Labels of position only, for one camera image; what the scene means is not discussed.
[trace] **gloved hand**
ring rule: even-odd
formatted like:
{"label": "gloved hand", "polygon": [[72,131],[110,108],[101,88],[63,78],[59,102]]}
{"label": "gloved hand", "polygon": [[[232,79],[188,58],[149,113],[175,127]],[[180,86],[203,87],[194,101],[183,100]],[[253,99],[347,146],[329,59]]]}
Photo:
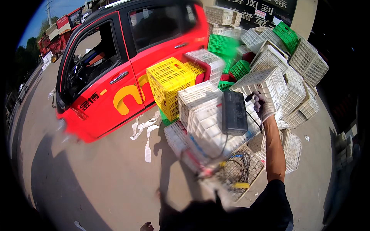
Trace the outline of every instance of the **gloved hand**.
{"label": "gloved hand", "polygon": [[151,222],[145,223],[141,228],[140,231],[154,231],[154,228],[152,226]]}
{"label": "gloved hand", "polygon": [[[255,105],[253,109],[257,112],[260,119],[262,119],[262,123],[270,116],[276,114],[275,106],[270,99],[266,99],[263,95],[261,95],[258,91],[253,91],[255,95]],[[262,102],[262,118],[260,113],[261,103]]]}

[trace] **car door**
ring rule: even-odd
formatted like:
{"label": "car door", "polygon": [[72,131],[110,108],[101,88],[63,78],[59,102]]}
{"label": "car door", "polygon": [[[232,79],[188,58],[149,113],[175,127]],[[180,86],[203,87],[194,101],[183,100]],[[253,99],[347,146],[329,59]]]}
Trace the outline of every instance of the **car door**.
{"label": "car door", "polygon": [[203,8],[193,1],[145,1],[120,10],[129,58],[145,107],[154,103],[146,68],[170,57],[207,48]]}
{"label": "car door", "polygon": [[[66,67],[62,78],[68,78],[68,70],[76,72],[80,69],[80,63],[84,63],[86,70],[92,68],[92,71],[84,72],[89,74],[86,76],[87,85],[74,93],[77,96],[71,95],[72,103],[67,112],[78,120],[80,129],[99,138],[145,109],[127,56],[118,11],[95,20],[71,39],[74,41],[68,52],[74,56],[68,54],[65,63],[87,50],[77,64],[73,62],[70,65],[72,68]],[[66,86],[66,82],[62,81],[61,90]]]}

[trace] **chinese characters on sign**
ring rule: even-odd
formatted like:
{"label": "chinese characters on sign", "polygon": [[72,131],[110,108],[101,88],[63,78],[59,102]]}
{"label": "chinese characters on sign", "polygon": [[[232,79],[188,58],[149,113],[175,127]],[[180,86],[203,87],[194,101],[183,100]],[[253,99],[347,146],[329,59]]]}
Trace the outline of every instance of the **chinese characters on sign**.
{"label": "chinese characters on sign", "polygon": [[265,26],[274,28],[274,17],[291,25],[297,0],[218,0],[216,4],[242,14],[240,26],[249,28]]}
{"label": "chinese characters on sign", "polygon": [[82,111],[85,111],[88,107],[91,106],[91,104],[94,103],[94,101],[96,101],[97,99],[99,99],[99,95],[95,92],[94,94],[92,94],[90,96],[90,98],[88,98],[85,102],[83,102],[81,105],[80,105],[80,109]]}

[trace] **concrete ground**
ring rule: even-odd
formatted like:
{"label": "concrete ground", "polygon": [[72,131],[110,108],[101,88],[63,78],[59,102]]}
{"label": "concrete ground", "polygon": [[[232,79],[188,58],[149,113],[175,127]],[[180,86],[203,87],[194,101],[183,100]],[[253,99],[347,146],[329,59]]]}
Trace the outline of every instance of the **concrete ground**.
{"label": "concrete ground", "polygon": [[[159,187],[179,210],[193,199],[212,197],[177,160],[163,124],[150,135],[151,163],[145,162],[146,129],[138,139],[130,139],[135,120],[94,143],[62,143],[65,135],[57,131],[55,109],[48,100],[59,64],[60,59],[49,65],[30,87],[15,115],[9,144],[30,204],[47,214],[58,229],[77,231],[74,221],[78,221],[88,231],[139,230],[150,221],[159,230],[155,193]],[[298,170],[285,177],[297,231],[322,229],[332,172],[330,131],[335,129],[319,97],[317,101],[320,112],[293,130],[303,141],[302,155]],[[157,110],[155,106],[146,112],[139,123]],[[236,206],[250,206],[266,184],[263,172]]]}

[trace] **yellow tag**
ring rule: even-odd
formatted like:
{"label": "yellow tag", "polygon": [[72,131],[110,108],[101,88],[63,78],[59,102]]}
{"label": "yellow tag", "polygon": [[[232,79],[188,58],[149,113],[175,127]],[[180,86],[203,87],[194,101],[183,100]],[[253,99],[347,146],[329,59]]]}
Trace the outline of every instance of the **yellow tag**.
{"label": "yellow tag", "polygon": [[100,95],[104,95],[106,92],[107,92],[107,89],[104,89],[104,90],[100,93]]}
{"label": "yellow tag", "polygon": [[234,183],[231,187],[233,188],[249,188],[248,183]]}

